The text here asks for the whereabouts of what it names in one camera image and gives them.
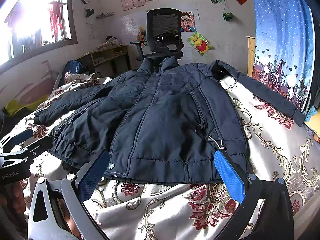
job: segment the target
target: blue gripper pad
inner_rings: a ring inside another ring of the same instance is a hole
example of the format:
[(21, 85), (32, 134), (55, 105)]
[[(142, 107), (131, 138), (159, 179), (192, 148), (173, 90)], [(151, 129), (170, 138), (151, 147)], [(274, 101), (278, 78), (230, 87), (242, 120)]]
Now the blue gripper pad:
[(214, 153), (213, 162), (232, 199), (241, 204), (245, 197), (244, 183), (220, 151)]
[(82, 203), (91, 198), (94, 190), (96, 189), (101, 177), (103, 176), (106, 166), (109, 165), (109, 152), (107, 150), (97, 157), (97, 159), (90, 163), (91, 167), (84, 175), (78, 185), (78, 200)]

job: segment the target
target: wooden desk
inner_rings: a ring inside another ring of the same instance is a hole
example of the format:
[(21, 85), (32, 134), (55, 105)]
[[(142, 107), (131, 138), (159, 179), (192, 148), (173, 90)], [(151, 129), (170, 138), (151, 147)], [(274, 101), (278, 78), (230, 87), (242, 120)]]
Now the wooden desk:
[(124, 56), (127, 62), (128, 70), (131, 70), (129, 55), (128, 55), (128, 45), (112, 46), (105, 49), (99, 49), (95, 51), (87, 52), (82, 56), (76, 58), (82, 66), (82, 72), (89, 72), (90, 74), (95, 72), (95, 68), (107, 61), (110, 61), (112, 72), (115, 76), (118, 75), (115, 58)]

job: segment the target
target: white wall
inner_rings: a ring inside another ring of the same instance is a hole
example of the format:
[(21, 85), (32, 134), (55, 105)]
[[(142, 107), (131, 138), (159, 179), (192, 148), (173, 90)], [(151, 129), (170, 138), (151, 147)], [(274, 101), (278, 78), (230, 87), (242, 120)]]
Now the white wall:
[[(253, 0), (247, 0), (240, 5), (236, 0), (226, 0), (227, 6), (236, 16), (232, 21), (222, 17), (225, 5), (212, 4), (210, 0), (155, 0), (147, 5), (123, 11), (121, 0), (100, 0), (103, 12), (114, 12), (115, 15), (104, 19), (106, 35), (116, 36), (122, 42), (130, 43), (136, 40), (138, 27), (146, 25), (149, 9), (175, 8), (180, 11), (193, 11), (196, 30), (208, 39), (214, 49), (205, 56), (200, 56), (187, 42), (190, 33), (181, 33), (185, 47), (180, 64), (200, 62), (211, 63), (219, 59), (229, 63), (243, 73), (247, 73), (248, 41), (246, 36), (255, 36), (255, 14)], [(134, 45), (130, 46), (132, 67), (138, 67), (140, 62), (135, 60), (138, 55)]]
[[(0, 93), (0, 108), (15, 98), (27, 84), (32, 83), (24, 93), (42, 81), (41, 77), (48, 72), (47, 65), (41, 64), (42, 62), (48, 60), (49, 68), (59, 72), (68, 60), (75, 59), (88, 51), (96, 50), (97, 45), (105, 41), (105, 35), (101, 28), (102, 22), (95, 19), (95, 15), (102, 13), (99, 0), (90, 0), (87, 5), (83, 4), (81, 0), (72, 0), (72, 7), (78, 44), (40, 54), (0, 75), (0, 91), (5, 87)], [(94, 8), (95, 14), (85, 18), (85, 7)], [(90, 34), (92, 33), (92, 28), (95, 29), (96, 36), (93, 39), (92, 34)]]

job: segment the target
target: curtain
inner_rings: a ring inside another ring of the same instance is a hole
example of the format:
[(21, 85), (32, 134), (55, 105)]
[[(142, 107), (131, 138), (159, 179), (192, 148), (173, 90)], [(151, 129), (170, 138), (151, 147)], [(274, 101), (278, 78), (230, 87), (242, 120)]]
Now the curtain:
[(254, 0), (252, 77), (303, 110), (314, 66), (314, 28), (304, 0)]

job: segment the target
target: elastic cuff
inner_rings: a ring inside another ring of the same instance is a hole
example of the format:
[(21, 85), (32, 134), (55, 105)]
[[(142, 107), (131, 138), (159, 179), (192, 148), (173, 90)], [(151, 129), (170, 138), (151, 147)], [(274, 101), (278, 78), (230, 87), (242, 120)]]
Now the elastic cuff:
[(294, 114), (292, 116), (292, 119), (296, 122), (296, 124), (298, 126), (302, 126), (303, 125), (303, 122), (304, 122), (304, 119), (306, 118), (306, 116), (301, 113), (298, 109), (296, 109), (294, 111)]
[(35, 117), (33, 118), (33, 122), (34, 122), (35, 124), (42, 124), (42, 123), (40, 122), (40, 112), (35, 113)]

